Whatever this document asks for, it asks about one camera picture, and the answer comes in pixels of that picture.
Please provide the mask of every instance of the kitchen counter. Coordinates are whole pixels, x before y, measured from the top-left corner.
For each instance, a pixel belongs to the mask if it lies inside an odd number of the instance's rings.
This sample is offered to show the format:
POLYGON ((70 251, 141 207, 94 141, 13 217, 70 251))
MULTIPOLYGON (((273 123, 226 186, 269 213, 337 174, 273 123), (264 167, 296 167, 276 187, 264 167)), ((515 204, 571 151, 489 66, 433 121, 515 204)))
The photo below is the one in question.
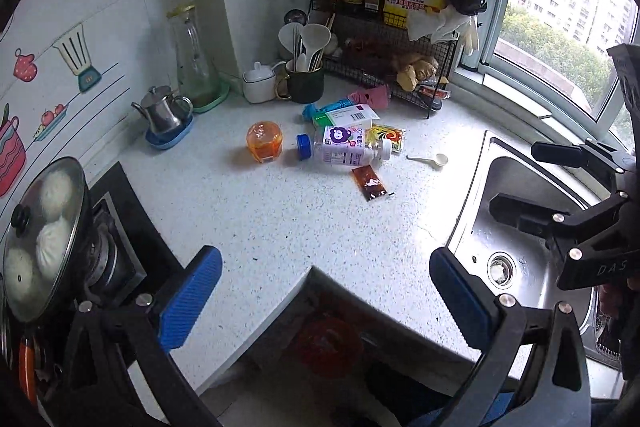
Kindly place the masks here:
MULTIPOLYGON (((327 78, 320 103, 355 90, 327 78)), ((202 245, 222 252, 222 279, 185 345, 172 357, 202 393, 282 311, 315 266, 356 297, 462 357, 476 359, 431 283, 428 262, 446 244, 472 181, 485 130, 505 135, 454 100, 426 113, 392 100, 382 122, 407 129, 401 156, 374 166, 393 195, 367 202, 341 166, 299 162, 296 135, 312 132, 302 106, 250 105, 232 94, 197 116, 175 148, 157 152, 142 137, 118 156, 142 205, 186 266, 202 245), (282 155, 257 164, 245 135, 272 120, 284 134, 282 155), (405 153, 449 164, 438 171, 405 153)), ((525 358, 512 370, 519 376, 525 358)), ((147 410, 162 418, 137 366, 131 369, 147 410)))

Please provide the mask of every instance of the orange container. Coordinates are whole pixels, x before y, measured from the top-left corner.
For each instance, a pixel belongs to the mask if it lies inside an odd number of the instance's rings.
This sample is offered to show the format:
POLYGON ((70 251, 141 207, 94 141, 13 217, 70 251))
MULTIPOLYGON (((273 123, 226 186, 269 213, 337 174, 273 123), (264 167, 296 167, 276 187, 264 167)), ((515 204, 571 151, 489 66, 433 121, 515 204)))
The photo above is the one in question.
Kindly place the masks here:
POLYGON ((282 152, 282 131, 273 122, 254 123, 246 133, 246 146, 257 162, 273 161, 282 152))

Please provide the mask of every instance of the stainless steel sink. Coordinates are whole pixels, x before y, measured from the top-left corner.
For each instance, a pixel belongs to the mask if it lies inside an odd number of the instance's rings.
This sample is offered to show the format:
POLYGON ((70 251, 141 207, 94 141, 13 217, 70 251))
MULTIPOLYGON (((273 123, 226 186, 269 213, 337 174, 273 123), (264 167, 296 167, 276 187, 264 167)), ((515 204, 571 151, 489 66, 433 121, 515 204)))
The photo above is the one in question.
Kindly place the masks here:
POLYGON ((588 193, 565 171, 557 176, 493 134, 484 137, 476 173, 448 247, 466 270, 477 275, 496 295, 512 294, 523 306, 552 308, 566 301, 574 309, 587 356, 618 367, 596 350, 597 292, 562 291, 556 286, 561 260, 538 237, 498 223, 489 214, 489 201, 502 192, 566 212, 587 208, 588 193))

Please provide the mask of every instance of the white ladle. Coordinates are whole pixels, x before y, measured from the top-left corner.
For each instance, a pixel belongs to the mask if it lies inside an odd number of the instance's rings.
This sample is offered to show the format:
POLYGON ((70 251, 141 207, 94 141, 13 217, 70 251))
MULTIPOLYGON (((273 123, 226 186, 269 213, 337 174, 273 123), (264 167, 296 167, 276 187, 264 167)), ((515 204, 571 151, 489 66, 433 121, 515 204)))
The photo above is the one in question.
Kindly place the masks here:
POLYGON ((278 40, 280 41, 280 44, 282 44, 286 51, 291 54, 293 54, 294 47, 293 28, 295 28, 296 26, 298 27, 298 30, 302 32, 302 28, 304 26, 299 22, 290 22, 289 24, 285 24, 282 28, 280 28, 280 31, 278 32, 278 40))
POLYGON ((431 163, 431 164, 434 164, 436 167, 444 167, 447 163, 449 163, 449 158, 447 158, 447 155, 442 153, 436 154, 434 158, 423 158, 421 156, 409 156, 409 155, 407 155, 406 158, 408 160, 413 160, 416 162, 431 163))
POLYGON ((296 62, 296 71, 299 73, 307 73, 309 71, 309 65, 306 63, 306 54, 301 53, 296 62))
POLYGON ((300 30, 300 35, 309 61, 331 41, 331 30, 321 24, 307 24, 300 30))

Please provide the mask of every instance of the stainless steel teapot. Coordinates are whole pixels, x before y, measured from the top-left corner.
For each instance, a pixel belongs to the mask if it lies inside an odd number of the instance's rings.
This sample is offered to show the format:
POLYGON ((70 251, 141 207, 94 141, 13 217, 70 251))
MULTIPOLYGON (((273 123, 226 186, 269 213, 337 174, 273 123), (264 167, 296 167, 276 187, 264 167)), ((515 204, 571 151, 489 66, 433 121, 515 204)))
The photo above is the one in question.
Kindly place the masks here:
POLYGON ((187 122, 193 114, 193 103, 186 96, 176 96, 170 86, 151 87, 140 103, 131 102, 149 123, 153 134, 174 131, 187 122), (186 108, 178 102, 184 102, 186 108))

